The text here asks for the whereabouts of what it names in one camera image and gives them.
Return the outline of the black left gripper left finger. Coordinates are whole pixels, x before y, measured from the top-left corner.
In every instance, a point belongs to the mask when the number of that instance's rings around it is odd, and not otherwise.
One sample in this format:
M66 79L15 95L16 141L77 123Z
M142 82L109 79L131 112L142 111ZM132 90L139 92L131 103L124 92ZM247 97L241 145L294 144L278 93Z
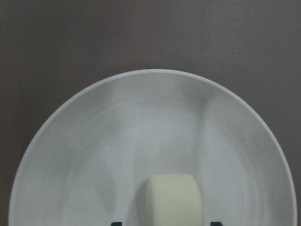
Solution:
M112 222L111 226L122 226L122 222Z

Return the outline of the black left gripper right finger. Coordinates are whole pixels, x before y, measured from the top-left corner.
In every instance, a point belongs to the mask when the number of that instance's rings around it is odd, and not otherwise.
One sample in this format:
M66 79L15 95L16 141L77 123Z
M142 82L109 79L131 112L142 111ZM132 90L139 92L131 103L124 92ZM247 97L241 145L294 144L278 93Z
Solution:
M216 222L210 222L210 226L222 226L222 223L219 221Z

